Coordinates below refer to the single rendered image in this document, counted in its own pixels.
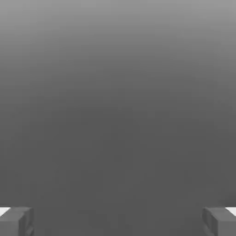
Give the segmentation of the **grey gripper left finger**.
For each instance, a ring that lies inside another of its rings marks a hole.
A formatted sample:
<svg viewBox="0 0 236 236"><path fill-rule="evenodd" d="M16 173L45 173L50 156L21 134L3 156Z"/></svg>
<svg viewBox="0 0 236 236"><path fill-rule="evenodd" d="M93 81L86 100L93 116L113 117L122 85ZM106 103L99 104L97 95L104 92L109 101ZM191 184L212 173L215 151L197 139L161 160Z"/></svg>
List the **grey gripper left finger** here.
<svg viewBox="0 0 236 236"><path fill-rule="evenodd" d="M0 207L0 236L35 236L32 207Z"/></svg>

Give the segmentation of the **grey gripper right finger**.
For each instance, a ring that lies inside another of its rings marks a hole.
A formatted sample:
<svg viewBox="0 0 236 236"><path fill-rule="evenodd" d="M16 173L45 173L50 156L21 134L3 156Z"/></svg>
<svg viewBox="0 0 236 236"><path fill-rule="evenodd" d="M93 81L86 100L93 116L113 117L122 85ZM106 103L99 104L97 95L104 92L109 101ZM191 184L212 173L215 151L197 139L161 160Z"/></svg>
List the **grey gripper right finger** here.
<svg viewBox="0 0 236 236"><path fill-rule="evenodd" d="M236 207L204 207L201 217L206 236L236 236Z"/></svg>

